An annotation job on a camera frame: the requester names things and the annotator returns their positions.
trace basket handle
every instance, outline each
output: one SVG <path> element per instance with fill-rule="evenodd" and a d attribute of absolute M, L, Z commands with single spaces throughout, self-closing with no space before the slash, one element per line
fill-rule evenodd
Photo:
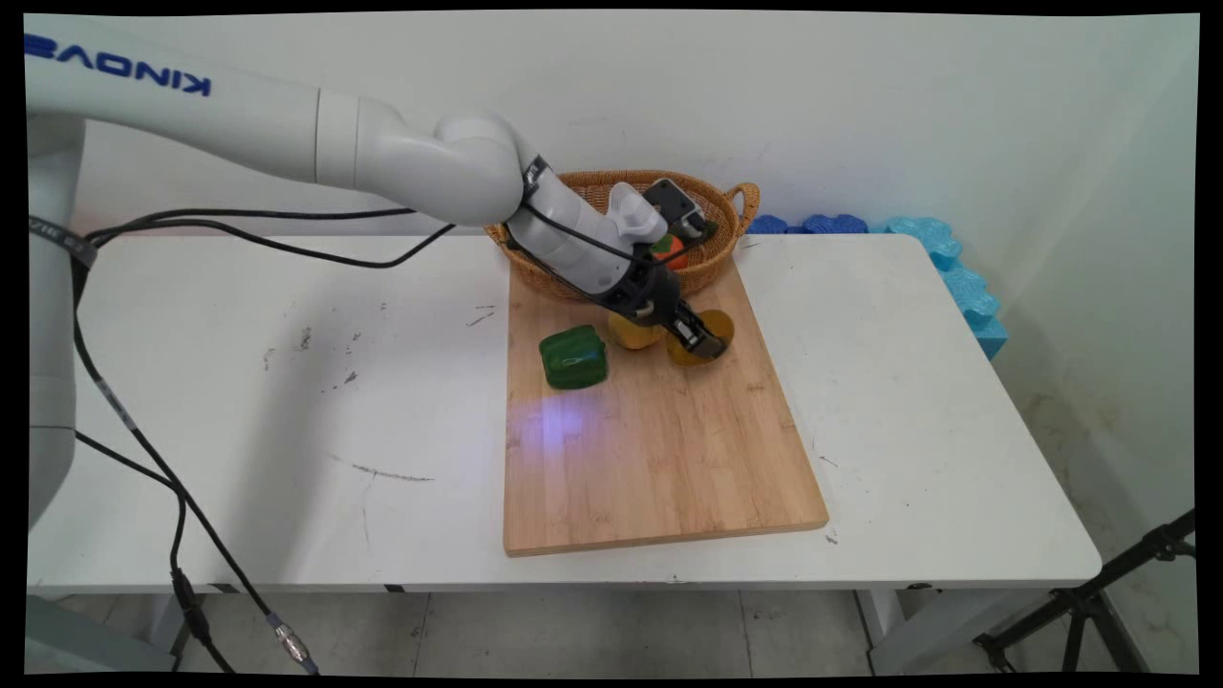
<path fill-rule="evenodd" d="M 730 199 L 731 205 L 735 204 L 735 196 L 739 194 L 744 197 L 744 213 L 739 215 L 739 226 L 736 227 L 735 236 L 746 233 L 747 226 L 756 219 L 756 210 L 761 207 L 761 187 L 750 181 L 731 186 L 730 191 L 726 191 L 726 198 Z"/>

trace wooden cutting board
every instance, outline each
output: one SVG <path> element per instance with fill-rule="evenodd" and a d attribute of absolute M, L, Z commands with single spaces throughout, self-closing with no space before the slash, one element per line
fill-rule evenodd
<path fill-rule="evenodd" d="M 811 463 L 734 263 L 693 295 L 735 320 L 730 351 L 682 369 L 663 342 L 630 352 L 608 310 L 510 277 L 505 552 L 544 555 L 810 530 L 828 522 Z M 608 379 L 556 391 L 539 340 L 593 324 Z"/>

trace cable connector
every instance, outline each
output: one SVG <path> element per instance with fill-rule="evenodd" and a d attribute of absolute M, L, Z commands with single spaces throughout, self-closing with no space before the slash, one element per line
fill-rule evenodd
<path fill-rule="evenodd" d="M 182 621 L 191 631 L 191 635 L 201 643 L 210 643 L 208 618 L 199 609 L 199 601 L 196 599 L 196 591 L 191 588 L 191 582 L 187 580 L 187 574 L 182 573 L 181 568 L 176 568 L 170 572 L 170 583 L 174 588 L 174 596 L 179 601 L 179 609 L 182 610 Z"/>
<path fill-rule="evenodd" d="M 294 633 L 294 629 L 287 623 L 280 621 L 280 617 L 275 612 L 268 615 L 267 618 L 268 626 L 276 634 L 276 642 L 289 653 L 289 656 L 300 664 L 307 673 L 317 675 L 318 665 L 314 664 L 314 660 L 309 659 L 309 649 L 306 648 L 306 643 Z"/>

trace white robotic arm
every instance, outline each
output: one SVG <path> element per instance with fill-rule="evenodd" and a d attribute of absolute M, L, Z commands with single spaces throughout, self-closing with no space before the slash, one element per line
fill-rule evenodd
<path fill-rule="evenodd" d="M 675 275 L 632 270 L 642 260 L 624 257 L 648 257 L 667 231 L 653 205 L 620 185 L 608 214 L 598 213 L 492 112 L 455 112 L 422 134 L 378 100 L 199 60 L 73 16 L 26 15 L 24 54 L 32 224 L 67 224 L 83 120 L 94 119 L 272 175 L 377 193 L 439 220 L 504 221 L 530 255 L 593 299 L 663 324 L 690 351 L 720 354 L 679 299 Z M 76 400 L 68 257 L 40 237 L 29 242 L 32 528 L 71 463 Z"/>

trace blue foam padding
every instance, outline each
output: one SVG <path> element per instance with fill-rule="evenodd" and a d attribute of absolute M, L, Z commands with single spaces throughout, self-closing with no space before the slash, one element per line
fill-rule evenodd
<path fill-rule="evenodd" d="M 1010 335 L 1007 334 L 1007 328 L 998 321 L 998 318 L 989 318 L 989 321 L 985 326 L 972 332 L 977 337 L 977 343 L 981 343 L 981 351 L 986 353 L 986 358 L 993 360 L 998 356 L 998 351 L 1002 349 L 1003 343 Z"/>
<path fill-rule="evenodd" d="M 811 215 L 802 222 L 799 232 L 791 233 L 866 233 L 866 222 L 854 215 Z"/>
<path fill-rule="evenodd" d="M 934 218 L 892 218 L 871 230 L 876 233 L 907 233 L 921 241 L 934 260 L 934 266 L 949 270 L 955 266 L 956 258 L 964 251 L 959 241 L 951 238 L 951 227 Z"/>
<path fill-rule="evenodd" d="M 998 298 L 986 291 L 986 280 L 980 274 L 964 266 L 959 260 L 942 273 L 943 281 L 951 291 L 955 304 L 964 313 L 964 319 L 974 331 L 986 326 L 998 312 Z"/>
<path fill-rule="evenodd" d="M 785 233 L 789 226 L 785 220 L 773 215 L 761 215 L 752 220 L 747 227 L 747 233 Z"/>

